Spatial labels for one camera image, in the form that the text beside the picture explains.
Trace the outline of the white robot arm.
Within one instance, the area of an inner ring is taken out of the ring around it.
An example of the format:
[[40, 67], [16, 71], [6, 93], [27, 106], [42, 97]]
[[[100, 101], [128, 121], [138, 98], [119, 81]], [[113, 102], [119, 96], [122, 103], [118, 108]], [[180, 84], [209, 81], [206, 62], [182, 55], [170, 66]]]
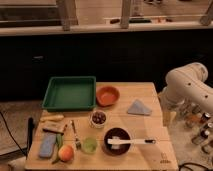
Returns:
[[213, 88], [205, 84], [208, 70], [199, 62], [170, 70], [166, 86], [159, 93], [163, 125], [171, 123], [172, 112], [178, 111], [186, 100], [198, 105], [204, 112], [213, 114]]

